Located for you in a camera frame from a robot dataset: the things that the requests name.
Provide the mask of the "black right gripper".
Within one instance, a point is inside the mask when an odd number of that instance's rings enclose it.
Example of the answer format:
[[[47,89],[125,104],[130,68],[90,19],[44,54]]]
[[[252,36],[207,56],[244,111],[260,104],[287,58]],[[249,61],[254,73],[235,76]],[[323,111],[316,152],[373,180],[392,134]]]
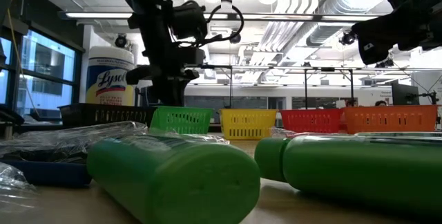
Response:
[[[353,25],[358,37],[358,51],[364,64],[387,58],[389,50],[412,50],[418,46],[431,50],[441,45],[441,15],[418,16],[391,13]]]

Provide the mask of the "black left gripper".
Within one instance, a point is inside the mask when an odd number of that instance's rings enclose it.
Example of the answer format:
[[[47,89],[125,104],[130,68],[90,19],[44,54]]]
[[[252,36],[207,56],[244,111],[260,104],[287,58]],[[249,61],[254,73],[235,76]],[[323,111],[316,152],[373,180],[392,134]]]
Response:
[[[127,72],[127,83],[137,84],[145,77],[153,79],[152,95],[162,104],[169,105],[169,81],[156,77],[184,77],[184,67],[187,64],[201,65],[206,58],[202,49],[194,45],[182,47],[179,42],[173,41],[171,36],[203,40],[206,37],[204,11],[204,8],[134,10],[128,19],[128,26],[140,30],[144,44],[142,54],[148,58],[149,64]],[[173,106],[184,105],[185,88],[184,80],[171,82]]]

